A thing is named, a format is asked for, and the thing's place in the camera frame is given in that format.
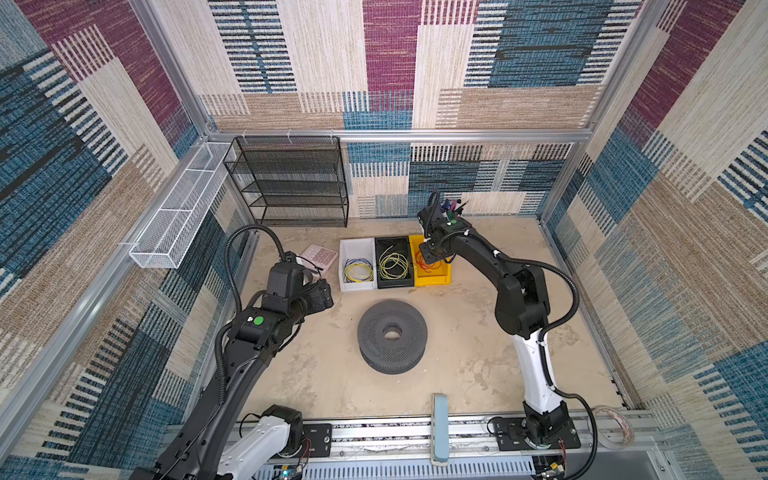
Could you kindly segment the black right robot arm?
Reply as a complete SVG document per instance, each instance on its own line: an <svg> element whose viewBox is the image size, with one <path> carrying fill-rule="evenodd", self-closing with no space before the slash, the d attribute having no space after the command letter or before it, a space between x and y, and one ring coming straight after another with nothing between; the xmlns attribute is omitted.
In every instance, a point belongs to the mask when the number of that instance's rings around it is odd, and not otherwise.
<svg viewBox="0 0 768 480"><path fill-rule="evenodd" d="M527 440L539 447L556 442L570 430L566 401L578 401L588 415L591 448L598 447L595 415L586 400L561 390L556 382L548 348L549 332L565 325L580 306L577 286L557 267L536 260L513 258L483 237L472 224L453 210L441 206L440 193L430 194L427 205L417 214L425 240L420 245L429 263L466 260L496 289L494 315L500 328L511 336L524 382L525 432ZM551 322L545 273L559 276L571 293L571 306Z"/></svg>

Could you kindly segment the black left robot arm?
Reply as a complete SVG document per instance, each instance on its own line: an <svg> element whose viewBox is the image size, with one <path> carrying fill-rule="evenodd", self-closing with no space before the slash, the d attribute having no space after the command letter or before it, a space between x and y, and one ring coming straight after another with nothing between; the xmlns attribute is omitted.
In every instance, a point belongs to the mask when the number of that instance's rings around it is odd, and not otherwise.
<svg viewBox="0 0 768 480"><path fill-rule="evenodd" d="M248 303L234 296L233 318L214 342L215 372L174 440L134 479L249 479L274 456L292 458L305 447L299 411L280 405L256 426L228 442L258 379L310 315L333 307L328 282L312 275L294 253L277 248L267 286Z"/></svg>

